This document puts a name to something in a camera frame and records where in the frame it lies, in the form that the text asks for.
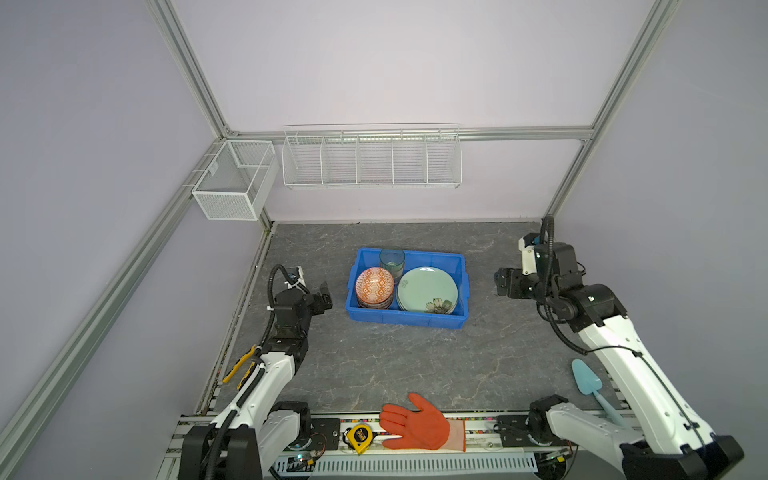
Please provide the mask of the mint green flower plate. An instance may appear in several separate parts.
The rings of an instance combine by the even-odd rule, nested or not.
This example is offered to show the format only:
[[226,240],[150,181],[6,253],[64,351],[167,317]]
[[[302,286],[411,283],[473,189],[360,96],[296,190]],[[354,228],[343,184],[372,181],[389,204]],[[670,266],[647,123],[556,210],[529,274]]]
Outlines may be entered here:
[[400,279],[397,301],[404,311],[448,315],[458,305],[458,294],[458,286],[447,272],[419,267]]

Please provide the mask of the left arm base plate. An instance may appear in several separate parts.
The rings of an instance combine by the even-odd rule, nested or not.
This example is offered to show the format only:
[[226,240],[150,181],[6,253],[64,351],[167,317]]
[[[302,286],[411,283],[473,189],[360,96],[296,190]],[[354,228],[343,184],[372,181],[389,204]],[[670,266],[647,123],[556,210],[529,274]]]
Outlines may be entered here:
[[308,437],[289,444],[286,451],[336,451],[341,440],[339,418],[313,417]]

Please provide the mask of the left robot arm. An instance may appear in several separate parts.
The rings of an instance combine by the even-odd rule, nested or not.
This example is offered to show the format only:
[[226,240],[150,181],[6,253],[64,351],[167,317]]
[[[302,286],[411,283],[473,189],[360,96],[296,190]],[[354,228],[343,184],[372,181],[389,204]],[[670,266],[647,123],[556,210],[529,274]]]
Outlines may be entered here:
[[310,291],[300,266],[277,264],[267,296],[267,328],[238,393],[212,421],[184,436],[180,479],[262,479],[285,448],[311,441],[308,404],[278,397],[306,357],[312,319],[333,308],[330,291],[326,283]]

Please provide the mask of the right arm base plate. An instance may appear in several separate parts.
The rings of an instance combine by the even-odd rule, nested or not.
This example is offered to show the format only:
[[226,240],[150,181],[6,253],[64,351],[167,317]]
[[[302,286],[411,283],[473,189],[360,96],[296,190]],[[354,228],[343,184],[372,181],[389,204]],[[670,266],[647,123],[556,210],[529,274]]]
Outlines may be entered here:
[[527,415],[499,415],[493,431],[500,437],[505,448],[536,446],[530,435]]

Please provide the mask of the green transparent cup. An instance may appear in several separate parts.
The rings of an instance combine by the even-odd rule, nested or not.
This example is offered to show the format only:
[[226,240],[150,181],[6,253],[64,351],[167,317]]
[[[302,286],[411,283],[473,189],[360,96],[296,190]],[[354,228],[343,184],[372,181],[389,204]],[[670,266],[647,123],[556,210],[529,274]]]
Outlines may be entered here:
[[387,270],[398,283],[405,272],[405,252],[400,249],[382,249],[379,254],[380,267]]

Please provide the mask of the purple striped bowl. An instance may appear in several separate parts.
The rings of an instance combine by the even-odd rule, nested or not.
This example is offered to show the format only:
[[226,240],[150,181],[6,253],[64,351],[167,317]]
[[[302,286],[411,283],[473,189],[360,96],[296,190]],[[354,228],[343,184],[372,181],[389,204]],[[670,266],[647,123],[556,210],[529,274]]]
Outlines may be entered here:
[[369,303],[366,301],[363,301],[362,299],[358,298],[358,305],[360,308],[366,308],[366,309],[378,309],[378,310],[386,310],[391,307],[391,305],[394,302],[394,297],[391,296],[388,299],[380,302],[380,303]]

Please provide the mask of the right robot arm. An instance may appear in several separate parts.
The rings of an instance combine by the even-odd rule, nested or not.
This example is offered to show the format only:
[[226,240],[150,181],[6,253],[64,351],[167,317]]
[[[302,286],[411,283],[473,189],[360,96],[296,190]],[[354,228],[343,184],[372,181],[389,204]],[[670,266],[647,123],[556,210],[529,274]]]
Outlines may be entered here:
[[535,302],[559,340],[596,356],[625,395],[638,428],[587,413],[561,395],[530,404],[526,432],[539,446],[570,441],[627,479],[720,479],[745,458],[688,404],[640,340],[627,310],[603,284],[586,285],[572,245],[555,238],[555,220],[519,241],[522,265],[494,275],[497,293]]

